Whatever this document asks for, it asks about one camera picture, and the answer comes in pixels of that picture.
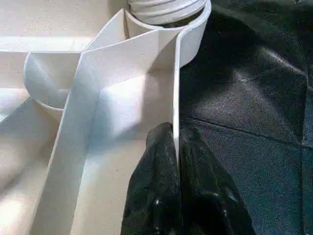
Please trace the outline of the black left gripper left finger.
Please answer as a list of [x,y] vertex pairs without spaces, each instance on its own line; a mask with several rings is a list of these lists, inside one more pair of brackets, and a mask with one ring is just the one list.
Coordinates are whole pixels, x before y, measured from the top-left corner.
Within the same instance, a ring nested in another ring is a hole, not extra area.
[[182,229],[180,175],[169,122],[147,135],[145,151],[128,185],[121,234],[179,235]]

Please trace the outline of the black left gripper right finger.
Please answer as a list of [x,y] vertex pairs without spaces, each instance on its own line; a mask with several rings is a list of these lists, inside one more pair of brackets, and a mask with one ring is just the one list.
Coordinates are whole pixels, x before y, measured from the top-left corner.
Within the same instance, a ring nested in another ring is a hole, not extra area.
[[179,161],[185,234],[255,234],[251,217],[232,177],[197,129],[180,129]]

